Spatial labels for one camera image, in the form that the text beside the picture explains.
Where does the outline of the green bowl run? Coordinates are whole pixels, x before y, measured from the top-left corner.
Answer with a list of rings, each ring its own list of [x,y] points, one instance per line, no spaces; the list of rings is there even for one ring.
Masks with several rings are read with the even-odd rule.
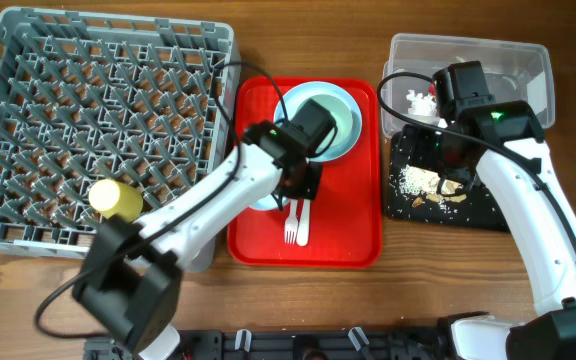
[[[352,147],[355,133],[355,115],[351,109],[351,103],[338,94],[319,93],[306,97],[299,103],[297,110],[303,110],[309,100],[328,110],[337,125],[337,135],[334,135],[334,131],[331,131],[319,147],[318,152],[321,152],[326,145],[330,145],[323,155],[334,157],[337,153],[344,153],[348,148]]]

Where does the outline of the yellow plastic cup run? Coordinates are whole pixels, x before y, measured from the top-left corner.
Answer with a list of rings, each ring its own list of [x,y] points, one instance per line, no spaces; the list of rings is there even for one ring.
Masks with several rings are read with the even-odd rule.
[[[143,198],[137,189],[111,179],[95,182],[88,200],[104,218],[119,215],[127,222],[136,220],[143,209]]]

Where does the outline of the light blue small bowl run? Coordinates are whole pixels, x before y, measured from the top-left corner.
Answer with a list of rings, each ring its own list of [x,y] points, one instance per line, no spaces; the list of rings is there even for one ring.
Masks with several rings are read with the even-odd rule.
[[[249,206],[255,211],[271,211],[278,209],[277,199],[272,195],[267,195]]]

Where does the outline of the red snack wrapper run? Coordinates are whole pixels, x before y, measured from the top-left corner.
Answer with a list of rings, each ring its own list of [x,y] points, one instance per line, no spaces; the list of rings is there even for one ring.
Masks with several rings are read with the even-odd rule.
[[[428,88],[428,93],[429,93],[429,95],[436,97],[436,88],[435,88],[435,85],[433,83],[430,84],[430,86]]]

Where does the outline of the white napkin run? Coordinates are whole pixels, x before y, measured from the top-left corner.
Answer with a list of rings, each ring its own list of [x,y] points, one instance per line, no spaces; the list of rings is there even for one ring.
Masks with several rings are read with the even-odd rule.
[[[416,93],[410,89],[406,100],[410,102],[407,109],[409,115],[434,117],[437,114],[437,104],[431,94]]]

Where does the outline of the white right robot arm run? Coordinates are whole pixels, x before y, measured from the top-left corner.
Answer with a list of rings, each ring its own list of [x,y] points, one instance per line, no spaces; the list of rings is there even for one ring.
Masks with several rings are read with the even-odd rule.
[[[485,186],[497,203],[527,270],[535,319],[490,314],[446,321],[456,359],[576,359],[576,216],[559,184],[545,132],[523,100],[498,102],[480,62],[455,63],[429,77],[447,125],[390,115],[422,131],[413,164],[460,182]]]

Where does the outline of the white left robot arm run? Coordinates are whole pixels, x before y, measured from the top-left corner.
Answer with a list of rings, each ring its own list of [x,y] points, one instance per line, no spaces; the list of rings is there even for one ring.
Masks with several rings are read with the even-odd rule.
[[[314,100],[282,124],[249,126],[233,152],[172,203],[133,222],[114,215],[99,227],[73,298],[126,350],[166,359],[180,342],[171,320],[183,271],[201,249],[258,200],[317,194],[317,149],[337,126]]]

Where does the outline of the rice and food scraps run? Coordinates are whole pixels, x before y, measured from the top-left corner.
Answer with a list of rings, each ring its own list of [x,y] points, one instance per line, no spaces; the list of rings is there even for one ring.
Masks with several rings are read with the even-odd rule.
[[[457,195],[457,191],[463,189],[461,184],[445,180],[437,191],[439,182],[437,173],[406,165],[398,175],[398,192],[411,201],[412,208],[428,204],[446,209],[467,199],[466,194]]]

